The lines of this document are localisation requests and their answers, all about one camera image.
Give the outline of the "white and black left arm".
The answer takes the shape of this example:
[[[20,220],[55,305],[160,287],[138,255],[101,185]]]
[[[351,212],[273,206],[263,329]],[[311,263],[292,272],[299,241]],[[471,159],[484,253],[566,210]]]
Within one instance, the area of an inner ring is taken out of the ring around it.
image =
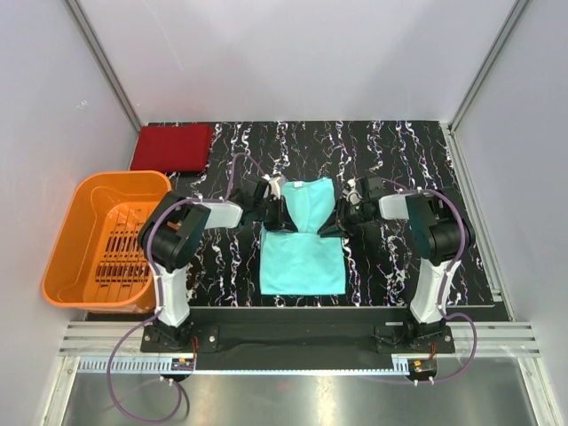
[[[284,177],[250,179],[221,200],[192,199],[175,191],[162,197],[138,234],[156,296],[154,318],[145,326],[144,345],[154,343],[182,351],[195,342],[186,282],[205,231],[253,223],[268,231],[297,231],[283,195],[286,183]]]

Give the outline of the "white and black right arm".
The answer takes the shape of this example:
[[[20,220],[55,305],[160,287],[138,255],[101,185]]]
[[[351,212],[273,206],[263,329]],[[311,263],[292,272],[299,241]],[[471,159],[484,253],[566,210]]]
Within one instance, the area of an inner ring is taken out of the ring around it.
[[[361,177],[343,189],[318,236],[351,235],[357,227],[380,220],[408,223],[421,263],[403,325],[391,336],[375,339],[390,347],[432,350],[445,338],[447,322],[457,317],[446,309],[450,282],[464,251],[476,240],[475,231],[450,188],[409,189],[382,177]]]

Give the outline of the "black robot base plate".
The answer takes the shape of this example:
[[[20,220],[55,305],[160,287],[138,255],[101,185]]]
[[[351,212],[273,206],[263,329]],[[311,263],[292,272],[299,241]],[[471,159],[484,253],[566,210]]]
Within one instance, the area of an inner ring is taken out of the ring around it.
[[[372,358],[393,355],[429,357],[455,353],[454,338],[445,338],[432,350],[390,347],[376,341],[391,336],[403,325],[406,309],[400,307],[332,308],[221,308],[193,307],[191,336],[195,342],[182,351],[154,343],[143,352],[188,355],[213,359],[309,359],[318,363],[352,359],[368,365]]]

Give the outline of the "teal t shirt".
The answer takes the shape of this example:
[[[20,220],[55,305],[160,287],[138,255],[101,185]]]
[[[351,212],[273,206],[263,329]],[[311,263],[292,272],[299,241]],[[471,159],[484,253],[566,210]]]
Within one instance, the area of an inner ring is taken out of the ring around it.
[[[318,230],[335,206],[328,177],[287,182],[281,190],[297,230],[261,231],[259,286],[264,296],[338,296],[346,290],[342,239]]]

